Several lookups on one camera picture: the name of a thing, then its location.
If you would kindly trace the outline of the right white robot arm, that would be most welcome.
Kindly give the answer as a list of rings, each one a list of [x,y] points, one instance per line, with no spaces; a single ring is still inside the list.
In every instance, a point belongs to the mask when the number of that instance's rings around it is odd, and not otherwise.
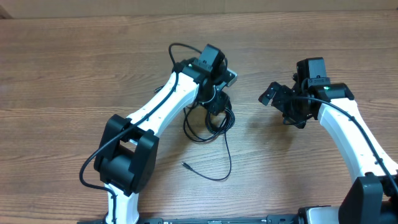
[[[345,83],[332,83],[322,57],[297,62],[294,85],[272,82],[258,98],[277,108],[285,125],[317,120],[334,140],[352,185],[339,206],[302,207],[281,223],[397,223],[397,162],[385,152]]]

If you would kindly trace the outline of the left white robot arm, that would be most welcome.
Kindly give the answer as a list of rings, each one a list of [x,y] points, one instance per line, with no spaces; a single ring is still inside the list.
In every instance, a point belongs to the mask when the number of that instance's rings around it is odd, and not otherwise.
[[[102,223],[137,223],[139,192],[147,185],[155,168],[160,135],[183,112],[206,109],[208,138],[197,136],[188,120],[183,130],[194,142],[212,141],[225,135],[235,122],[229,96],[223,91],[237,79],[228,68],[224,53],[208,44],[193,57],[173,61],[167,83],[142,108],[123,118],[108,119],[99,148],[94,154],[94,169],[99,172],[100,187],[108,194],[108,212]]]

